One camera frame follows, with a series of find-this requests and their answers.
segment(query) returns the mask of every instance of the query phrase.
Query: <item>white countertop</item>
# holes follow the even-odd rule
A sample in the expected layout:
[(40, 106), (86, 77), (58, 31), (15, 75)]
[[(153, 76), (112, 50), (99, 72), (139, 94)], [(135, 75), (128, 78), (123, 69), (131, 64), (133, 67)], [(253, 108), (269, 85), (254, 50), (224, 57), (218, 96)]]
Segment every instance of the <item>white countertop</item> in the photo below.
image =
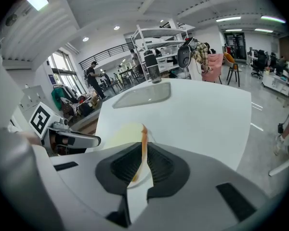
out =
[[(156, 142), (211, 156), (236, 170), (250, 131), (249, 92), (210, 82), (162, 79), (171, 83), (171, 97), (160, 103), (114, 109), (124, 93), (105, 101), (96, 135), (102, 149), (123, 124), (143, 123)], [(127, 91), (152, 85), (144, 82)]]

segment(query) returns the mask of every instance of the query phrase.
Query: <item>metal shelving unit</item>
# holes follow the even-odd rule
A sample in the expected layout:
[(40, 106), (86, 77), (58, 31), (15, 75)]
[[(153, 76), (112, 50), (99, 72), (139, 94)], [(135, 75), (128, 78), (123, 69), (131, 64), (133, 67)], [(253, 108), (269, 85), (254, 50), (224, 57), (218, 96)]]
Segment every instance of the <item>metal shelving unit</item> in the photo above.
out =
[[(141, 64), (141, 67), (143, 68), (143, 71), (145, 73), (145, 69), (143, 66), (143, 60), (140, 57), (139, 51), (147, 51), (155, 48), (160, 47), (166, 47), (171, 45), (180, 45), (184, 43), (184, 40), (161, 40), (159, 42), (151, 42), (146, 43), (145, 38), (156, 38), (159, 39), (161, 37), (173, 37), (181, 33), (186, 33), (186, 37), (188, 37), (187, 31), (182, 29), (175, 29), (175, 28), (140, 28), (139, 25), (137, 25), (136, 32), (131, 36), (131, 41), (136, 49), (136, 53), (139, 59), (139, 62)], [(141, 45), (136, 44), (136, 40), (141, 39)]]

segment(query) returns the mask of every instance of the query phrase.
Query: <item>gray floor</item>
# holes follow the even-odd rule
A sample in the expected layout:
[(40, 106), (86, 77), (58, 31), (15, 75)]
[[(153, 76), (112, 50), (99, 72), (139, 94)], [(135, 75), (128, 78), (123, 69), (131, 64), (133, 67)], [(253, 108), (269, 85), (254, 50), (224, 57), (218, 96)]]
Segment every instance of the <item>gray floor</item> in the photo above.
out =
[[(275, 156), (273, 153), (276, 144), (277, 125), (285, 121), (289, 113), (289, 106), (283, 108), (285, 96), (265, 88), (262, 85), (262, 78), (258, 79), (251, 76), (252, 69), (250, 67), (245, 64), (239, 64), (239, 67), (242, 69), (240, 89), (249, 91), (252, 102), (259, 105), (251, 104), (251, 122), (263, 131), (250, 126), (247, 146), (237, 171), (257, 184), (269, 197), (273, 197), (282, 192), (289, 183), (289, 168), (275, 176), (270, 177), (268, 175), (269, 170), (279, 166), (289, 158), (283, 154)], [(226, 81), (227, 74), (228, 67), (223, 66), (221, 80), (224, 85), (228, 83)], [(229, 85), (239, 88), (234, 74)]]

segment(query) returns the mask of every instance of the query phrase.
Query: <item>stool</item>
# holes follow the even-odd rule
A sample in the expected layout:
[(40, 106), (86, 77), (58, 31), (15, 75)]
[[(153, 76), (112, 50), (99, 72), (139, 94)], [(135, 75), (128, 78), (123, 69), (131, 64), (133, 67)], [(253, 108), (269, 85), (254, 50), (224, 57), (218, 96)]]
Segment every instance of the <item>stool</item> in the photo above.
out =
[(229, 77), (230, 72), (231, 72), (231, 75), (230, 75), (230, 78), (229, 78), (229, 81), (228, 81), (228, 85), (229, 85), (229, 83), (230, 83), (230, 80), (231, 80), (231, 77), (232, 77), (233, 72), (235, 72), (235, 75), (237, 74), (237, 79), (238, 79), (238, 81), (239, 81), (239, 87), (240, 87), (239, 67), (238, 67), (238, 65), (237, 65), (236, 63), (234, 63), (234, 64), (232, 65), (232, 67), (229, 67), (229, 71), (228, 71), (228, 75), (227, 75), (227, 79), (226, 79), (226, 80), (228, 80), (228, 77)]

